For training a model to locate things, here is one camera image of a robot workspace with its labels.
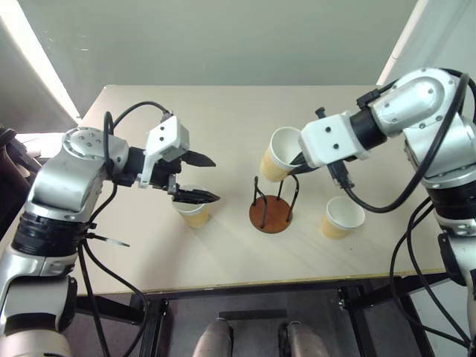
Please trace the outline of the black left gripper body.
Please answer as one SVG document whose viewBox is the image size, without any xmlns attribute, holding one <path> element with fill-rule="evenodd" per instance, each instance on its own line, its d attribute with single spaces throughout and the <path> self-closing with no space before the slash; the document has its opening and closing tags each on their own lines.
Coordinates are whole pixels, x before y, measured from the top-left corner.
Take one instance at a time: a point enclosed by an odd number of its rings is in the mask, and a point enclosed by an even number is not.
<svg viewBox="0 0 476 357">
<path fill-rule="evenodd" d="M 149 185 L 153 188 L 167 191 L 168 194 L 177 194 L 179 191 L 179 184 L 176 181 L 176 176 L 180 172 L 180 158 L 176 158 L 172 161 L 159 159 L 152 169 Z"/>
</svg>

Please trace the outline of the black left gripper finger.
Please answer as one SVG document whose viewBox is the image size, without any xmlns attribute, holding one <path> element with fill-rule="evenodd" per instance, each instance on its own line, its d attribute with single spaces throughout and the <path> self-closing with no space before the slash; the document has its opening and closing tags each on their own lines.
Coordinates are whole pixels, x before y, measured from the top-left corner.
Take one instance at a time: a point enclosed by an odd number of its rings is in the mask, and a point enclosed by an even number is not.
<svg viewBox="0 0 476 357">
<path fill-rule="evenodd" d="M 206 190 L 192 189 L 183 190 L 178 189 L 173 195 L 174 202 L 187 203 L 187 204 L 207 204 L 219 201 L 220 197 L 214 193 Z"/>
<path fill-rule="evenodd" d="M 194 167 L 215 167 L 216 163 L 209 157 L 199 152 L 187 151 L 182 156 L 182 161 Z"/>
</svg>

